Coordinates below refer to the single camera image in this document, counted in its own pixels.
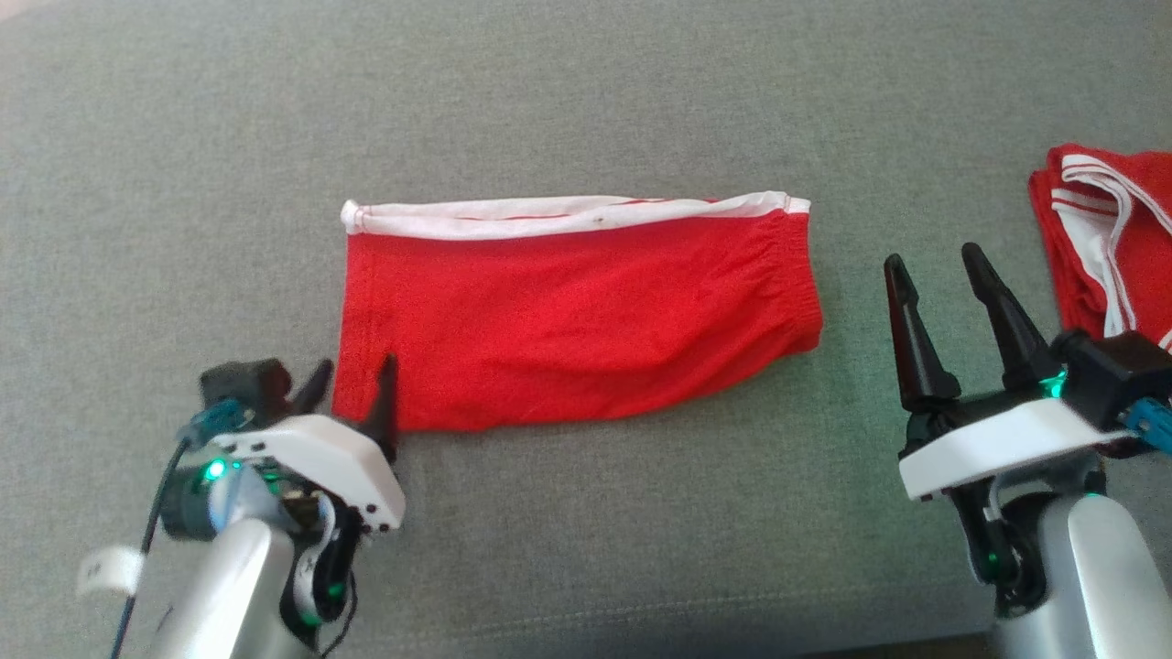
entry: red fabric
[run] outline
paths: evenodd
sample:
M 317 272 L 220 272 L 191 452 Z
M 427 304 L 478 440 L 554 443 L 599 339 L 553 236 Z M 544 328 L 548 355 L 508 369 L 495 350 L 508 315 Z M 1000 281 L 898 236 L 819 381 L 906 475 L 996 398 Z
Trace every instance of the red fabric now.
M 334 413 L 387 353 L 404 430 L 615 419 L 818 345 L 808 215 L 504 240 L 349 237 Z
M 1095 158 L 1110 170 L 1103 179 L 1134 188 L 1125 193 L 1131 205 L 1130 216 L 1113 250 L 1116 284 L 1125 292 L 1133 311 L 1133 318 L 1125 318 L 1125 328 L 1138 330 L 1156 342 L 1166 341 L 1172 332 L 1172 277 L 1168 274 L 1172 227 L 1166 225 L 1166 219 L 1161 224 L 1158 212 L 1166 218 L 1172 211 L 1172 154 L 1147 151 L 1125 156 L 1064 144 L 1051 149 L 1047 168 L 1030 177 L 1030 198 L 1045 242 L 1063 325 L 1083 327 L 1102 337 L 1109 294 L 1084 269 L 1074 243 L 1077 237 L 1067 231 L 1054 206 L 1067 204 L 1099 212 L 1111 224 L 1120 222 L 1124 209 L 1104 211 L 1098 204 L 1091 208 L 1056 198 L 1055 191 L 1062 190 L 1110 205 L 1116 201 L 1103 179 L 1099 183 L 1081 181 L 1081 175 L 1095 168 L 1071 156 Z

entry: white cable label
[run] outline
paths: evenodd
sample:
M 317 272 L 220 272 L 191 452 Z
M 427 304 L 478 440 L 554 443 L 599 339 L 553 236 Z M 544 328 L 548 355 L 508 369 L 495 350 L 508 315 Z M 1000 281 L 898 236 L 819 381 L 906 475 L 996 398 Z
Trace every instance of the white cable label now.
M 129 546 L 107 546 L 94 551 L 82 559 L 77 571 L 77 597 L 97 590 L 135 595 L 145 561 L 142 552 Z

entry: robotic arm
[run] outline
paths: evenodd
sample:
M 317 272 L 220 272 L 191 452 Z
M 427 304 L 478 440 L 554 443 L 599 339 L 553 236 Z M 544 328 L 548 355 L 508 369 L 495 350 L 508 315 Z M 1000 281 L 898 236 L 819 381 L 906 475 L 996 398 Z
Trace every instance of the robotic arm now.
M 1166 657 L 1172 599 L 1103 458 L 1172 448 L 1172 356 L 1131 332 L 1048 346 L 975 244 L 961 251 L 1004 365 L 1003 389 L 961 398 L 898 254 L 884 265 L 907 495 L 956 508 L 977 582 L 995 586 L 1009 659 Z
M 179 430 L 176 458 L 207 444 L 218 455 L 169 469 L 137 564 L 156 516 L 171 538 L 207 542 L 210 551 L 161 624 L 150 657 L 316 659 L 341 640 L 319 650 L 321 626 L 340 618 L 348 599 L 353 616 L 357 545 L 397 529 L 406 502 L 390 469 L 397 443 L 394 358 L 382 368 L 369 415 L 356 426 L 313 413 L 332 372 L 322 361 L 291 400 L 289 375 L 274 359 L 230 362 L 200 376 L 205 409 Z M 103 568 L 110 572 L 103 564 L 109 556 L 87 561 L 82 580 Z M 134 587 L 127 590 L 131 597 L 113 657 L 134 605 Z M 342 636 L 348 626 L 349 618 Z

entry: gray tablecloth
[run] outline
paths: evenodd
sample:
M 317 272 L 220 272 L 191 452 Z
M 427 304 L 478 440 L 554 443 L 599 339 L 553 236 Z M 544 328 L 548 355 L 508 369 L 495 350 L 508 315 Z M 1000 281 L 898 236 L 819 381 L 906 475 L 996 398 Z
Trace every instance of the gray tablecloth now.
M 880 264 L 999 381 L 959 247 L 1057 330 L 1026 179 L 1065 141 L 1172 148 L 1158 0 L 67 0 L 0 22 L 5 657 L 98 657 L 74 600 L 135 543 L 196 375 L 336 349 L 346 198 L 813 201 L 823 345 L 609 423 L 409 436 L 340 658 L 781 654 L 992 616 L 952 509 L 906 501 Z M 1112 468 L 1172 568 L 1168 462 Z M 162 539 L 141 654 L 204 548 Z

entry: folded red shorts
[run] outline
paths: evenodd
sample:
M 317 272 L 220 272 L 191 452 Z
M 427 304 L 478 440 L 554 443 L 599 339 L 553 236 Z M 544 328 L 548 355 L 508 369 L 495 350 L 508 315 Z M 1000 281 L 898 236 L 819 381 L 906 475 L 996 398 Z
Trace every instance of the folded red shorts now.
M 1172 349 L 1172 154 L 1063 144 L 1029 189 L 1063 325 Z
M 812 349 L 810 203 L 558 197 L 363 206 L 349 236 L 334 413 L 398 359 L 403 430 L 615 419 Z

